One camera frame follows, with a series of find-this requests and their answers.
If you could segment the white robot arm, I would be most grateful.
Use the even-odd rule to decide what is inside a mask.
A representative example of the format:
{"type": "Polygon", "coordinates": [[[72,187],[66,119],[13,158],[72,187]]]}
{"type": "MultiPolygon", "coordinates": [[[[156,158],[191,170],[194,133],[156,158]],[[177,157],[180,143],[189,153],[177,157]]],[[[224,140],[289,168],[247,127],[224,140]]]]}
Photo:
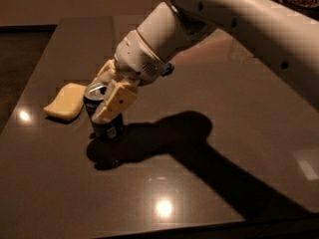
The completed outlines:
{"type": "Polygon", "coordinates": [[[118,45],[97,74],[107,83],[96,123],[131,105],[138,87],[171,73],[168,62],[221,29],[313,106],[319,105],[319,23],[271,0],[168,0],[118,45]]]}

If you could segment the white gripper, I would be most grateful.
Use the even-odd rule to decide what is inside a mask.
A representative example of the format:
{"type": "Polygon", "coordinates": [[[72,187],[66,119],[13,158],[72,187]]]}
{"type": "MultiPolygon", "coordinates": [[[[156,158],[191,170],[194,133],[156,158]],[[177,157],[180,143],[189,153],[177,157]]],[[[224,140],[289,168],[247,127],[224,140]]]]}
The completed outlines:
{"type": "Polygon", "coordinates": [[[114,58],[107,60],[96,75],[98,82],[107,83],[107,90],[92,115],[94,123],[112,121],[137,98],[138,87],[135,84],[114,80],[116,69],[139,86],[152,84],[166,70],[166,64],[149,48],[137,30],[131,31],[119,43],[114,58]]]}

